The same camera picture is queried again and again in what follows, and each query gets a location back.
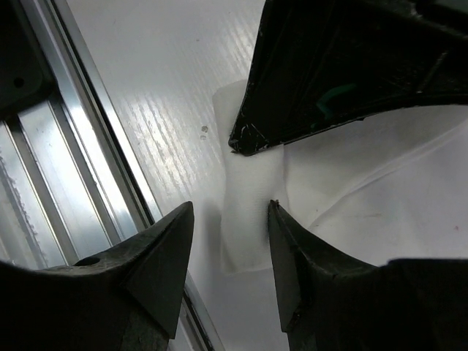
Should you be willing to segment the white sock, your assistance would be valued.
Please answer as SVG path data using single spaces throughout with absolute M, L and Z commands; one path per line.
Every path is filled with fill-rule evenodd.
M 279 201 L 309 226 L 340 199 L 433 151 L 467 128 L 467 108 L 399 109 L 368 117 L 254 156 L 227 144 L 246 91 L 240 80 L 213 97 L 225 170 L 220 224 L 226 274 L 271 267 L 268 204 Z

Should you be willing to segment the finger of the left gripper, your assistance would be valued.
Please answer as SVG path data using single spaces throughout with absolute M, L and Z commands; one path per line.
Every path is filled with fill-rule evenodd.
M 267 1 L 228 144 L 251 156 L 386 111 L 466 103 L 465 1 Z

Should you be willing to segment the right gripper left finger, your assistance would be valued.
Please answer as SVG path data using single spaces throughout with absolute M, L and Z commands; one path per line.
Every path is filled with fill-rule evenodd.
M 74 265 L 1 264 L 3 350 L 166 350 L 176 336 L 194 210 Z

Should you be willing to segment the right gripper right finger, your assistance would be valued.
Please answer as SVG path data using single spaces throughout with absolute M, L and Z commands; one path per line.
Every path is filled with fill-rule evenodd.
M 281 329 L 291 350 L 465 350 L 467 261 L 357 260 L 276 201 L 268 234 Z

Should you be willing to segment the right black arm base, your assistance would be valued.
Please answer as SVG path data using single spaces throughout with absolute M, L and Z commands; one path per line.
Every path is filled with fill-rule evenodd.
M 56 82 L 19 1 L 1 2 L 1 119 L 46 100 Z

